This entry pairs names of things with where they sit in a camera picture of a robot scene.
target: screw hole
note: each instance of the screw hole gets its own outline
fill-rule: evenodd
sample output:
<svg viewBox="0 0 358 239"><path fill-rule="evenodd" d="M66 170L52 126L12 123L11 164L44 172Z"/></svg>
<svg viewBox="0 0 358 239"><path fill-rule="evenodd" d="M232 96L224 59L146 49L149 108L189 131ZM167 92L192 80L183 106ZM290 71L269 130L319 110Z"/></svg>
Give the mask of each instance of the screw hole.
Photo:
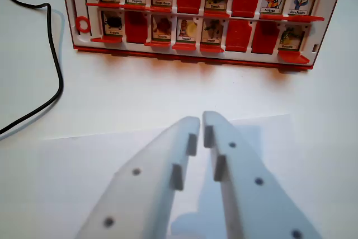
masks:
<svg viewBox="0 0 358 239"><path fill-rule="evenodd" d="M138 176L141 173L141 170L139 168L133 169L132 174L134 176Z"/></svg>
<svg viewBox="0 0 358 239"><path fill-rule="evenodd" d="M111 226L113 226L114 224L114 219L112 217L107 217L105 219L105 221L103 222L103 225L106 227L106 228L109 228Z"/></svg>
<svg viewBox="0 0 358 239"><path fill-rule="evenodd" d="M301 239L302 233L300 231L298 231L297 229L295 229L292 231L292 237L295 239Z"/></svg>
<svg viewBox="0 0 358 239"><path fill-rule="evenodd" d="M258 177L257 179L255 179L255 183L259 186L262 186L263 185L263 180L262 178Z"/></svg>

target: white table surface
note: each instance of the white table surface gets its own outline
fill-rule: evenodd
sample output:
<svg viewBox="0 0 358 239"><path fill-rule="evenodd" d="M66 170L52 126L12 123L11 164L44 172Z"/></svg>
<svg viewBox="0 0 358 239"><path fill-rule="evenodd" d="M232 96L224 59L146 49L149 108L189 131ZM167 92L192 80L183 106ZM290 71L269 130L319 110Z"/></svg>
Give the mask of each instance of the white table surface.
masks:
<svg viewBox="0 0 358 239"><path fill-rule="evenodd" d="M358 167L358 0L338 0L314 69L289 74L79 53L72 48L64 0L21 1L49 2L57 12L53 35L65 90L52 110L0 144L158 128L187 115L201 116L204 110L228 119L291 114L299 148L315 163L292 165L320 179L318 184L329 185L331 176L341 176L335 203L346 205L348 214L357 217L349 209L358 196L358 182L346 175L356 174ZM9 0L0 0L0 5L0 126L5 126L47 101L58 80L48 47L46 11L27 10ZM327 165L332 166L331 175L322 174ZM322 199L324 193L312 196Z"/></svg>

